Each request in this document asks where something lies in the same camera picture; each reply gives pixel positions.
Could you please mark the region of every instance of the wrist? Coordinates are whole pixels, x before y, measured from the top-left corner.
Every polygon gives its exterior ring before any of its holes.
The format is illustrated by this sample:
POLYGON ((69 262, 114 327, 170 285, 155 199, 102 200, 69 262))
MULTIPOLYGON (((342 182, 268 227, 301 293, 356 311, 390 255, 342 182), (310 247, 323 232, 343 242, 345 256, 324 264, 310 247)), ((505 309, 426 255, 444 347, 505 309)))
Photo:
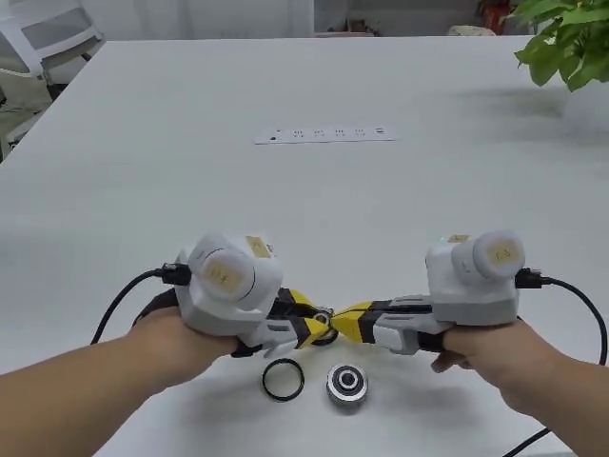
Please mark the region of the wrist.
POLYGON ((134 376, 141 383, 143 392, 150 397, 168 387, 167 375, 159 358, 142 340, 131 334, 119 338, 122 351, 133 368, 134 376))
POLYGON ((505 402, 517 412, 539 419, 546 398, 553 395, 558 379, 568 372, 571 362, 572 359, 550 348, 534 364, 506 381, 501 387, 505 402))

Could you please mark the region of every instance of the power strip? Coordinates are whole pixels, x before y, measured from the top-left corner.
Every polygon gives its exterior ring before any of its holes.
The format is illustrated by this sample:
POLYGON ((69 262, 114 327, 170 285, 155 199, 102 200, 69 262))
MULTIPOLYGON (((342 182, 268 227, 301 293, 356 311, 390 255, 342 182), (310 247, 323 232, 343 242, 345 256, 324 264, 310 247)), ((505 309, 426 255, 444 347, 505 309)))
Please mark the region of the power strip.
POLYGON ((256 145, 395 141, 398 136, 388 127, 324 127, 319 129, 275 129, 254 138, 256 145))

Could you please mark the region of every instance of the metal bearing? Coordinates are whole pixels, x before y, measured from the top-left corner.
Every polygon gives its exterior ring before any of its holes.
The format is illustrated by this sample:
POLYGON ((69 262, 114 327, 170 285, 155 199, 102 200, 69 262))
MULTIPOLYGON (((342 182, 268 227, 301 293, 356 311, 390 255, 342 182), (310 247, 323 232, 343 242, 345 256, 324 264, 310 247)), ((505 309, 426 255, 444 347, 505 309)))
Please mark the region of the metal bearing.
MULTIPOLYGON (((330 327, 330 319, 332 319, 333 315, 334 309, 319 307, 318 313, 313 316, 313 319, 330 327)), ((330 327, 329 331, 327 331, 324 335, 322 335, 320 338, 318 338, 311 344, 317 347, 328 346, 334 343, 338 337, 339 332, 334 328, 330 327)))
POLYGON ((365 372, 355 365, 337 365, 327 373, 327 394, 339 407, 359 407, 368 394, 365 372))

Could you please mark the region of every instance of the table surface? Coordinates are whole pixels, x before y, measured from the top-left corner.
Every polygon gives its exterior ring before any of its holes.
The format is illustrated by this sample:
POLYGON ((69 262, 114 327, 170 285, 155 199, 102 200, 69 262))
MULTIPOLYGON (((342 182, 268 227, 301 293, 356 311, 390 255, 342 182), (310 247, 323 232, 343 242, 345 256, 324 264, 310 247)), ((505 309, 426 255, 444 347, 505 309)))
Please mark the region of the table surface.
MULTIPOLYGON (((512 228, 531 267, 601 302, 609 139, 565 126, 562 85, 536 88, 517 68, 525 42, 108 43, 0 167, 0 371, 86 344, 127 281, 215 230, 267 233, 286 285, 343 308, 425 292, 423 257, 442 235, 512 228), (388 125, 402 141, 252 143, 337 124, 388 125)), ((136 289, 106 336, 162 289, 136 289)), ((567 353, 598 356, 574 297, 526 291, 521 315, 567 353)), ((475 373, 434 374, 426 354, 340 342, 291 355, 306 375, 297 400, 262 394, 262 357, 221 360, 147 402, 100 455, 490 457, 540 427, 475 373), (350 416, 324 392, 344 362, 370 376, 350 416)), ((529 452, 562 450, 552 437, 529 452)))

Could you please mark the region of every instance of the human hand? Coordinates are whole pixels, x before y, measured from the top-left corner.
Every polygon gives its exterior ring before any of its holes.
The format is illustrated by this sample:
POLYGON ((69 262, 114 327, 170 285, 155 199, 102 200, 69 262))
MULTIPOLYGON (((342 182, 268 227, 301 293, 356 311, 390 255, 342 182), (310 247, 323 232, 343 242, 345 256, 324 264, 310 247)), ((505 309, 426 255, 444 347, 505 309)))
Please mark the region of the human hand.
POLYGON ((177 308, 152 312, 125 338, 154 365, 159 391, 196 378, 237 349, 236 338, 204 335, 185 326, 177 308))
POLYGON ((444 347, 447 352, 432 364, 434 371, 455 365, 474 369, 500 390, 509 407, 528 415, 534 413, 529 399, 547 386, 566 359, 523 321, 496 328, 452 328, 444 347))

